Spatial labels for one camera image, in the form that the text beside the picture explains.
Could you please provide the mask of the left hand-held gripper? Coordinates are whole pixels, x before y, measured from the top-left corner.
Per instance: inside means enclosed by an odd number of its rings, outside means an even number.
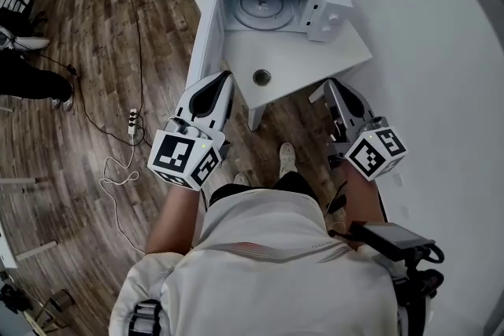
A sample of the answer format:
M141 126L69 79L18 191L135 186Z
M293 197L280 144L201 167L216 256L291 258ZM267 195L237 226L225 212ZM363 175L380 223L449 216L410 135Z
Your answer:
M188 87L177 104L176 116L170 116L165 129L156 132L147 167L167 183L201 190L223 160L225 135L211 127L224 126L233 95L234 78L227 70Z

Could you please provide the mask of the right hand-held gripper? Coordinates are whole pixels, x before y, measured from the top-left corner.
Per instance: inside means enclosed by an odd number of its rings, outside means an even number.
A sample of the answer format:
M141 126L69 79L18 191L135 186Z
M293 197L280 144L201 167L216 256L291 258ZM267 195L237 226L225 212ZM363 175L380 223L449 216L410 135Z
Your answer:
M406 156L405 143L395 128L384 116L374 117L370 104L352 86L338 79L328 79L324 84L324 97L337 127L358 127L361 118L371 119L347 136L347 140L330 141L328 163L331 169L346 161L371 182L390 172Z

